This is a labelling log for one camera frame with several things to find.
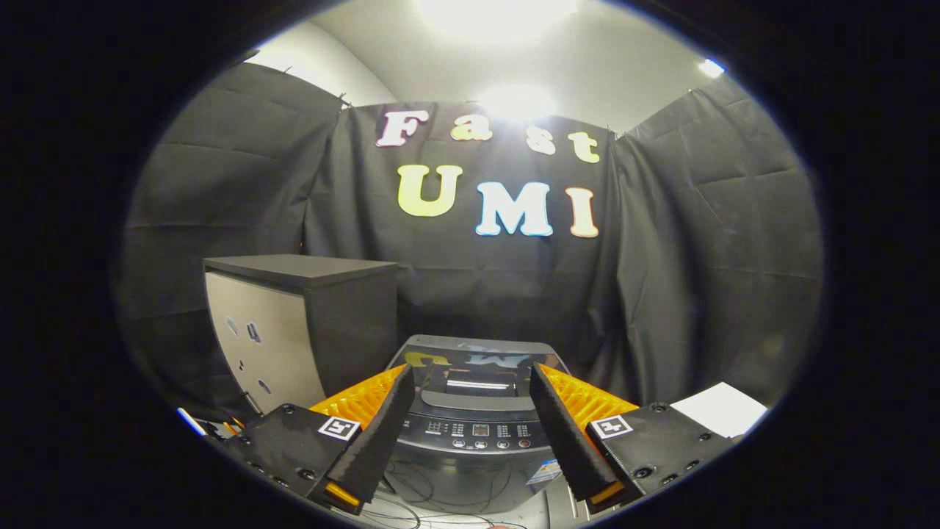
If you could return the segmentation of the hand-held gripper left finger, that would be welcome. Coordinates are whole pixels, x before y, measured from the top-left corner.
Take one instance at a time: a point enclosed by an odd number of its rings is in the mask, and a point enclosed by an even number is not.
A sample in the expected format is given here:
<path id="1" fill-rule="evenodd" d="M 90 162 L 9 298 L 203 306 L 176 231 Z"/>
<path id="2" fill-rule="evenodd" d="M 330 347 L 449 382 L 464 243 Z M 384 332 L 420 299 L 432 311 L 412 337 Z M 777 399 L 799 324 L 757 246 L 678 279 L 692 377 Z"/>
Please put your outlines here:
<path id="1" fill-rule="evenodd" d="M 402 364 L 314 406 L 276 406 L 220 447 L 305 501 L 359 515 L 385 475 L 414 395 L 413 368 Z"/>

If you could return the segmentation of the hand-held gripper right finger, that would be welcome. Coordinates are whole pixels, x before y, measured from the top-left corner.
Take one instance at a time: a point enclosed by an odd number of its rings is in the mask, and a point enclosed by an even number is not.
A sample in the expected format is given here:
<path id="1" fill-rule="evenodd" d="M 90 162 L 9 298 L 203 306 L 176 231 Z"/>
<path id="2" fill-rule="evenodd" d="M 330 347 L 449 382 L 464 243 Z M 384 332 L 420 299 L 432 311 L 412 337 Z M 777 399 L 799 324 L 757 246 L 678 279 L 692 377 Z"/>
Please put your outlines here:
<path id="1" fill-rule="evenodd" d="M 733 446 L 671 404 L 638 406 L 545 364 L 533 364 L 528 392 L 568 489 L 591 514 L 654 494 Z"/>

